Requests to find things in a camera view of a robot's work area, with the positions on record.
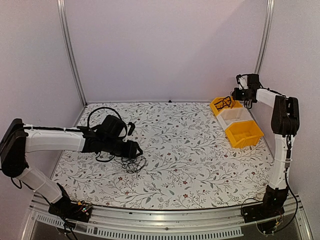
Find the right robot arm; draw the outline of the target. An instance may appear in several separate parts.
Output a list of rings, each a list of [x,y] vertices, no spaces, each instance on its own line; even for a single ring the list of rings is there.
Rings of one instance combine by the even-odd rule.
[[[270,125],[275,140],[274,165],[264,195],[271,198],[276,194],[287,196],[292,150],[300,127],[299,101],[263,87],[258,74],[238,74],[235,79],[238,87],[231,94],[233,99],[242,101],[247,108],[253,103],[272,108]]]

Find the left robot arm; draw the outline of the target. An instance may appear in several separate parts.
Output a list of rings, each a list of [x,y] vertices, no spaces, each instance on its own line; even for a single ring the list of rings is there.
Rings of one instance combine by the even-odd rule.
[[[40,151],[72,151],[108,153],[113,157],[135,160],[143,155],[136,141],[128,140],[135,124],[125,123],[115,111],[102,123],[72,128],[34,126],[15,118],[0,142],[0,169],[11,179],[17,179],[42,195],[63,216],[74,213],[74,205],[62,186],[51,181],[38,169],[30,167],[27,153]]]

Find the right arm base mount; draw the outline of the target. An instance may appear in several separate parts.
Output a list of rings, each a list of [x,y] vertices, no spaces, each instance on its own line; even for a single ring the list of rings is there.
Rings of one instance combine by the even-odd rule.
[[[284,213],[284,202],[288,197],[289,188],[273,189],[267,185],[262,203],[241,206],[240,213],[245,223],[266,220],[272,217],[281,216]]]

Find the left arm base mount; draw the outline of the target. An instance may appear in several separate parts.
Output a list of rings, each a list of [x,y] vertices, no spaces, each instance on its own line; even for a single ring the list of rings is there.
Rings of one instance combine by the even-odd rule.
[[[52,215],[79,222],[88,223],[92,214],[92,204],[82,201],[72,201],[66,191],[62,191],[62,198],[51,203],[48,212]]]

